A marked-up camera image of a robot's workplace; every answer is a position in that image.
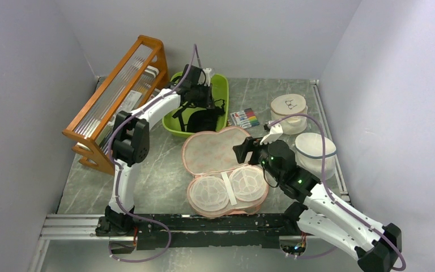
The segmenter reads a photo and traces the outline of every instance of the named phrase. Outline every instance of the green tray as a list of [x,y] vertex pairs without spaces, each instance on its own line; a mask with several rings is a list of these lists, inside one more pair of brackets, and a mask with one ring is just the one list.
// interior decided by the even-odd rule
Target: green tray
[[[172,79],[174,79],[177,76],[182,75],[182,72],[174,74]],[[217,118],[217,125],[216,125],[216,131],[219,131],[226,127],[226,124],[228,122],[228,111],[229,111],[229,82],[228,79],[220,74],[215,74],[211,78],[211,84],[212,84],[212,98],[214,100],[224,99],[226,101],[225,105],[225,115],[219,116]],[[191,132],[185,132],[181,131],[181,125],[179,124],[178,118],[172,118],[172,115],[177,111],[178,109],[173,110],[172,112],[168,113],[163,118],[163,126],[167,130],[169,130],[174,136],[178,137],[184,137],[187,138],[194,133]],[[195,108],[195,109],[186,109],[182,112],[182,118],[184,119],[184,123],[187,124],[187,121],[189,120],[189,116],[193,114],[196,111],[201,111],[202,108]]]

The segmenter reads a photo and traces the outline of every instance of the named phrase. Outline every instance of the white wall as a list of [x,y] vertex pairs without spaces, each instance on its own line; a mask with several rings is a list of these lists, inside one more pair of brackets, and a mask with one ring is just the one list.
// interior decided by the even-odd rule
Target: white wall
[[197,43],[228,77],[318,78],[360,0],[57,0],[97,75],[139,35],[164,42],[171,72]]
[[0,0],[0,271],[27,271],[73,161],[61,131],[94,86],[52,0]]
[[435,271],[435,0],[363,0],[319,87],[352,202]]

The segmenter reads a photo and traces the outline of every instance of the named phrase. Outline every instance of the white strap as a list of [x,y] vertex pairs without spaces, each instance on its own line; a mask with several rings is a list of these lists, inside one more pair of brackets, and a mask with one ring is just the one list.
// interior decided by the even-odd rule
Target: white strap
[[281,127],[281,125],[276,124],[271,127],[269,134],[267,134],[262,138],[260,144],[265,145],[268,143],[275,142],[277,139],[279,139],[279,137],[281,137],[281,135],[283,135],[283,128]]
[[223,177],[224,184],[226,185],[226,190],[228,191],[229,201],[231,202],[231,205],[237,205],[236,196],[234,196],[234,191],[232,190],[228,174],[226,172],[221,172],[221,177]]

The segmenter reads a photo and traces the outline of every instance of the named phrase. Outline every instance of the white plastic container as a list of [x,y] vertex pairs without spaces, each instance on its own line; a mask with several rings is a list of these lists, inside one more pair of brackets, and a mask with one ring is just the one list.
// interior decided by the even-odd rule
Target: white plastic container
[[[326,179],[334,175],[336,168],[336,146],[334,143],[325,138],[326,159],[325,172]],[[312,174],[321,179],[322,164],[322,139],[317,133],[302,133],[296,137],[295,145],[297,149],[297,158],[301,165]]]
[[[281,95],[271,102],[271,118],[273,120],[278,120],[295,113],[308,113],[306,100],[301,95],[295,93]],[[306,119],[306,117],[296,116],[280,122],[283,127],[283,133],[292,135],[303,132],[308,124]]]

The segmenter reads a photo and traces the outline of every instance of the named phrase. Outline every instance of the cable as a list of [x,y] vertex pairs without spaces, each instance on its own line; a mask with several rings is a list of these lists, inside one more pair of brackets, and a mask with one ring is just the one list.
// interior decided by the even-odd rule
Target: cable
[[301,231],[301,246],[304,247],[306,244],[306,233],[304,231]]
[[127,249],[132,249],[132,250],[134,250],[135,249],[135,245],[125,245],[125,244],[122,244],[122,243],[118,243],[118,242],[109,242],[109,245],[118,245],[118,246],[120,246],[120,247],[122,247],[122,248],[127,248]]
[[133,246],[138,245],[138,228],[134,227]]
[[178,81],[179,79],[181,79],[181,76],[180,76],[180,75],[178,75],[177,77],[171,79],[171,81],[175,83],[175,82]]
[[[323,256],[328,255],[329,253],[333,252],[336,250],[337,247],[333,246],[332,248],[330,248],[329,250],[320,253],[320,254],[316,254],[316,255],[312,255],[312,256],[295,256],[295,259],[299,259],[299,260],[310,260],[310,259],[316,259],[316,258],[321,258]],[[282,253],[286,254],[286,252],[284,252],[282,249],[278,249],[279,251],[281,251]]]
[[269,184],[269,182],[267,182],[267,180],[266,180],[266,170],[264,169],[264,167],[263,167],[263,177],[264,177],[264,181],[267,183],[267,185],[269,185],[269,187],[271,187],[271,188],[277,188],[279,186],[278,182],[276,182],[276,186],[272,186],[271,184]]
[[[187,66],[187,70],[186,70],[186,72],[184,73],[184,75],[182,76],[182,79],[185,79],[185,78],[187,77],[187,75],[188,75],[188,73],[189,73],[189,70],[191,70],[191,65],[193,64],[193,61],[194,61],[194,55],[195,55],[195,54],[197,55],[197,53],[198,53],[198,47],[197,47],[196,44],[194,44],[194,46],[193,46],[193,55],[191,56],[191,61],[189,62],[189,65]],[[139,219],[139,220],[143,220],[143,221],[147,221],[147,222],[150,222],[150,223],[153,223],[153,224],[160,225],[160,226],[163,227],[163,228],[168,232],[168,234],[169,234],[168,243],[167,243],[166,247],[165,247],[165,248],[164,248],[160,253],[158,253],[158,254],[156,254],[156,255],[154,255],[154,256],[152,256],[152,257],[149,257],[149,258],[146,258],[146,259],[142,259],[142,260],[127,260],[127,259],[121,259],[121,258],[118,258],[118,257],[116,257],[114,254],[112,254],[111,246],[110,246],[110,244],[109,244],[109,247],[108,247],[108,249],[109,249],[109,256],[110,256],[111,258],[117,260],[117,261],[121,261],[121,262],[146,262],[146,261],[150,261],[150,260],[153,260],[153,259],[155,259],[155,258],[158,258],[158,257],[161,256],[162,254],[164,254],[164,252],[166,252],[166,250],[168,250],[168,248],[169,248],[169,246],[170,246],[170,244],[171,244],[171,231],[170,231],[170,229],[168,228],[168,226],[166,226],[165,224],[163,224],[163,223],[161,223],[161,222],[159,222],[159,221],[157,221],[157,220],[153,220],[153,219],[149,219],[149,218],[144,218],[144,217],[141,217],[141,216],[139,216],[139,215],[132,214],[132,213],[130,213],[129,211],[126,211],[126,209],[124,209],[124,207],[123,207],[123,205],[122,205],[122,203],[121,203],[121,200],[119,199],[119,194],[118,194],[118,193],[119,193],[119,182],[120,182],[120,180],[121,180],[122,166],[121,166],[120,164],[118,164],[118,163],[114,160],[114,158],[112,157],[112,153],[111,153],[111,146],[112,146],[112,143],[113,143],[114,138],[116,137],[117,133],[118,133],[119,131],[121,131],[122,128],[124,128],[124,126],[125,126],[127,123],[129,123],[133,118],[136,118],[136,117],[140,116],[141,114],[143,114],[143,113],[144,113],[145,111],[147,111],[149,108],[151,108],[152,106],[154,106],[157,102],[161,101],[162,99],[166,98],[166,97],[169,96],[169,95],[174,94],[174,93],[176,92],[176,90],[178,89],[178,87],[182,84],[182,82],[184,82],[184,80],[179,80],[179,82],[178,82],[178,83],[176,84],[176,86],[171,90],[171,92],[168,92],[167,94],[165,94],[165,95],[163,95],[163,96],[158,96],[155,100],[152,100],[149,104],[144,105],[143,108],[141,108],[139,112],[136,112],[136,113],[134,113],[133,115],[131,115],[130,117],[128,117],[127,119],[125,119],[124,122],[122,122],[122,123],[121,123],[121,124],[116,128],[116,130],[113,131],[113,133],[111,134],[111,137],[109,137],[109,144],[108,144],[108,146],[107,146],[107,154],[108,154],[108,156],[109,156],[109,160],[110,160],[114,165],[116,165],[116,166],[119,168],[119,171],[117,172],[117,176],[116,176],[116,188],[115,188],[115,190],[114,190],[114,197],[116,198],[117,206],[119,206],[119,208],[120,208],[120,209],[121,209],[125,214],[127,214],[127,215],[129,215],[129,216],[132,216],[132,217],[137,218],[137,219]]]
[[308,245],[308,234],[304,232],[304,244],[303,246],[306,247]]
[[203,84],[205,84],[205,83],[206,83],[206,80],[207,80],[207,76],[206,76],[206,73],[204,72],[204,70],[202,70],[202,68],[201,68],[201,74],[204,75],[204,83],[203,83]]
[[377,229],[372,227],[368,222],[366,222],[364,219],[357,216],[354,212],[352,212],[351,210],[346,208],[344,205],[342,205],[341,203],[336,201],[334,196],[331,194],[331,190],[329,189],[329,187],[327,186],[327,183],[326,183],[326,172],[325,172],[326,143],[325,143],[324,130],[323,130],[321,124],[312,116],[309,116],[309,115],[303,114],[303,113],[295,113],[295,114],[291,114],[291,115],[285,116],[281,119],[278,119],[276,121],[271,122],[269,124],[269,127],[272,127],[272,126],[278,124],[279,122],[282,122],[282,121],[284,121],[288,118],[294,117],[294,116],[303,116],[303,117],[306,117],[308,119],[311,119],[311,121],[313,121],[319,128],[319,132],[321,134],[321,139],[322,139],[322,147],[323,147],[323,155],[322,155],[322,163],[321,163],[321,182],[323,183],[324,189],[325,189],[326,194],[329,197],[329,199],[331,199],[332,202],[334,202],[336,205],[338,205],[347,214],[354,217],[356,220],[358,220],[360,223],[365,225],[370,230],[373,230],[377,235],[379,235],[383,240],[386,241],[386,243],[394,250],[394,252],[396,252],[399,259],[401,260],[401,267],[392,267],[393,270],[403,271],[404,269],[406,269],[406,261],[404,260],[404,256],[401,254],[399,249],[384,234],[382,234],[380,231],[378,231]]

